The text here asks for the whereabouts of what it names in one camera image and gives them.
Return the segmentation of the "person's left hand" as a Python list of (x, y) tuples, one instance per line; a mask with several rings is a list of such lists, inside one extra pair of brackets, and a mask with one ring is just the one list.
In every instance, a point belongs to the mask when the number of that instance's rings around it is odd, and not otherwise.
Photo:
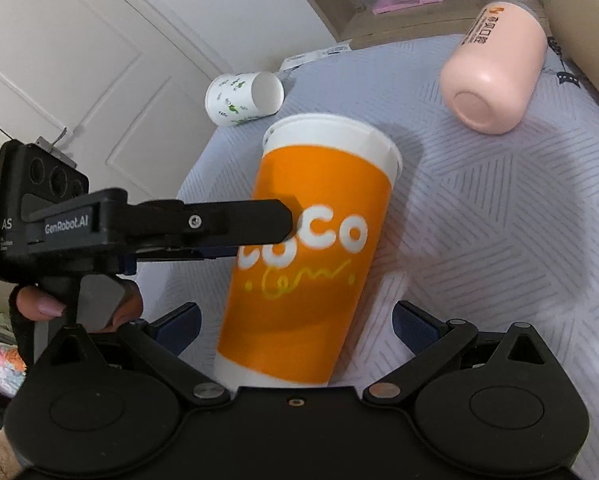
[[(140, 318), (143, 312), (143, 300), (139, 287), (133, 281), (124, 281), (125, 295), (112, 314), (111, 321), (100, 332), (114, 332), (123, 324)], [(35, 286), (23, 287), (15, 296), (16, 308), (29, 320), (45, 322), (60, 318), (66, 309), (61, 301), (42, 292)]]

